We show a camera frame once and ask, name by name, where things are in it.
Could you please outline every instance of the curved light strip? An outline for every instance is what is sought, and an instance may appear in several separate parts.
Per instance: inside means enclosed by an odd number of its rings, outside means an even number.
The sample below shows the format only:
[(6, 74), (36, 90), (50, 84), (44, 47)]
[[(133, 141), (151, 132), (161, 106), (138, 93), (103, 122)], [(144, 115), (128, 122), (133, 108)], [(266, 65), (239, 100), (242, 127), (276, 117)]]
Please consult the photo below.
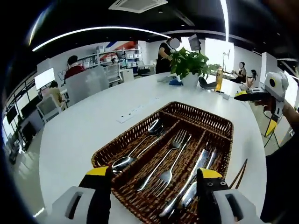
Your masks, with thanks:
[(156, 35), (159, 35), (159, 36), (163, 36), (163, 37), (166, 37), (166, 38), (170, 38), (170, 36), (167, 36), (167, 35), (164, 35), (164, 34), (160, 34), (160, 33), (157, 33), (157, 32), (154, 32), (154, 31), (150, 31), (150, 30), (146, 30), (146, 29), (139, 29), (139, 28), (133, 28), (133, 27), (91, 27), (91, 28), (85, 28), (85, 29), (79, 29), (79, 30), (75, 30), (75, 31), (71, 31), (69, 33), (66, 33), (66, 34), (62, 34), (62, 35), (59, 35), (57, 37), (54, 37), (40, 45), (38, 45), (36, 48), (34, 48), (32, 51), (36, 51), (38, 49), (40, 49), (41, 47), (45, 46), (46, 44), (52, 42), (52, 41), (55, 41), (61, 37), (64, 37), (64, 36), (68, 36), (68, 35), (71, 35), (71, 34), (75, 34), (75, 33), (80, 33), (80, 32), (84, 32), (84, 31), (89, 31), (89, 30), (96, 30), (96, 29), (130, 29), (130, 30), (137, 30), (137, 31), (142, 31), (142, 32), (147, 32), (147, 33), (151, 33), (151, 34), (156, 34)]
[(224, 17), (224, 26), (225, 26), (225, 41), (228, 42), (229, 36), (229, 26), (228, 26), (228, 6), (226, 5), (226, 0), (220, 0), (221, 7), (223, 10), (223, 17)]

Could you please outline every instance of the wicker basket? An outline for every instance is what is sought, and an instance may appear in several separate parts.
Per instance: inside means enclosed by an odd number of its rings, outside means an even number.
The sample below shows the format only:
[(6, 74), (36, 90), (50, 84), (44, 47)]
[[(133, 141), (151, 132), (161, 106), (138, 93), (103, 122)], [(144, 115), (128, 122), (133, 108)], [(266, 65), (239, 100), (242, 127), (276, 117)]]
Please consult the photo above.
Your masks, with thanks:
[[(166, 132), (138, 160), (112, 180), (112, 193), (136, 217), (149, 224), (160, 223), (158, 214), (183, 187), (203, 149), (211, 151), (216, 148), (217, 157), (211, 169), (226, 176), (233, 136), (233, 124), (230, 121), (192, 106), (171, 102), (98, 150), (92, 157), (93, 167), (111, 165), (118, 158), (127, 155), (140, 140), (148, 136), (147, 128), (157, 118), (163, 120)], [(147, 187), (137, 192), (135, 189), (140, 180), (148, 175), (164, 157), (171, 148), (173, 137), (180, 129), (187, 130), (192, 137), (174, 166), (172, 180), (168, 187), (159, 197), (150, 193), (150, 188), (157, 182), (160, 174), (171, 167), (179, 150), (173, 150), (159, 166)], [(156, 136), (148, 138), (144, 145), (131, 156), (139, 154), (156, 138)], [(176, 222), (197, 222), (196, 208), (197, 198), (187, 210), (181, 213)]]

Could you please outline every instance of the orange bottle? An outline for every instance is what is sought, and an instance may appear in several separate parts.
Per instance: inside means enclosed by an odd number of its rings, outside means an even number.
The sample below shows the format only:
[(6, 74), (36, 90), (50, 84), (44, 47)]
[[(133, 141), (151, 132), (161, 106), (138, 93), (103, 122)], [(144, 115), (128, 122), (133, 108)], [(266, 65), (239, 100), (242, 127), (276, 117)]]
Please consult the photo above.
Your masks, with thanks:
[(223, 79), (223, 71), (222, 71), (221, 68), (219, 68), (217, 70), (217, 73), (216, 73), (216, 88), (215, 88), (215, 91), (220, 91), (221, 90), (222, 79)]

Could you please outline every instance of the red shirt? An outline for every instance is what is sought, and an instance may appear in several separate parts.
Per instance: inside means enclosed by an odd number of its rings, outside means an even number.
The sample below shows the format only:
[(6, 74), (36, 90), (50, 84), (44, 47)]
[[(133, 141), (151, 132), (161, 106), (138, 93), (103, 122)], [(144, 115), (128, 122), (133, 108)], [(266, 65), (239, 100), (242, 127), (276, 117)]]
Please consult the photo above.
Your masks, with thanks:
[(85, 69), (81, 65), (76, 65), (74, 67), (71, 67), (68, 69), (65, 73), (64, 80), (66, 80), (69, 77), (72, 77), (80, 72), (83, 72)]

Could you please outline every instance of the ceiling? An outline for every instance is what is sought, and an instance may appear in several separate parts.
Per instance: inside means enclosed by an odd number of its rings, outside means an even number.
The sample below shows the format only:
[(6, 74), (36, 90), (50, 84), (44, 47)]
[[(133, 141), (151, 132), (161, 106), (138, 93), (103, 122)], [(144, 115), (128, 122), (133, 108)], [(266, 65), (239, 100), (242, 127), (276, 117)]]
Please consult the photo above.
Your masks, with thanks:
[[(45, 58), (87, 44), (107, 41), (162, 40), (164, 37), (132, 30), (94, 30), (55, 40), (32, 52), (39, 44), (74, 30), (99, 26), (126, 26), (159, 33), (173, 30), (209, 30), (225, 33), (220, 0), (168, 0), (168, 4), (141, 14), (108, 10), (115, 0), (59, 0), (41, 14), (30, 46), (23, 47), (22, 65), (28, 70)], [(294, 57), (286, 41), (286, 32), (257, 0), (227, 0), (229, 33), (247, 40), (230, 38), (236, 46), (265, 51), (276, 58)], [(31, 29), (28, 32), (28, 43)], [(192, 35), (190, 31), (181, 36)], [(225, 36), (200, 33), (201, 38), (225, 39)]]

